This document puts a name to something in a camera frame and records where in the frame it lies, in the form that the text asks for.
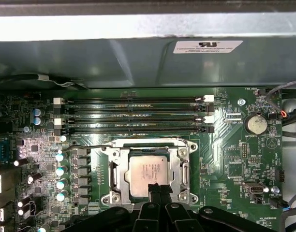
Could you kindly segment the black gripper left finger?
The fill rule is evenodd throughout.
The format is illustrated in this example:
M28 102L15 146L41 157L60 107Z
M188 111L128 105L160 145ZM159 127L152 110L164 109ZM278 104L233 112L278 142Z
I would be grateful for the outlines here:
M161 210L160 185L148 185L149 201L131 212L111 207L63 229L64 232L157 232Z

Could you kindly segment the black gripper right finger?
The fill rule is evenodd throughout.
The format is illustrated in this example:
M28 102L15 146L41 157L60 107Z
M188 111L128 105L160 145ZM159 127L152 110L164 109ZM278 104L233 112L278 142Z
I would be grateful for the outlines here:
M170 199L169 185L160 185L162 203L172 232L271 232L272 229L213 206L202 207L197 213Z

